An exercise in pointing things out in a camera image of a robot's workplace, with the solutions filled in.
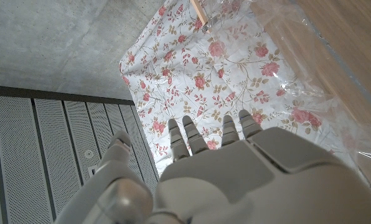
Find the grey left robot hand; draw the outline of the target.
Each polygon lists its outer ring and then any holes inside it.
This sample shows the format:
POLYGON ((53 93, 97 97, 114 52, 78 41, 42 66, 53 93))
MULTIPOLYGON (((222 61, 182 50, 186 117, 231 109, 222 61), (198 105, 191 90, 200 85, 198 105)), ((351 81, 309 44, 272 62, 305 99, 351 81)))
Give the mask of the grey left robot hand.
POLYGON ((57 223, 371 223, 371 190, 323 148, 241 110, 211 150, 190 117, 168 122, 174 161, 155 191, 129 168, 131 141, 111 139, 94 176, 57 223))

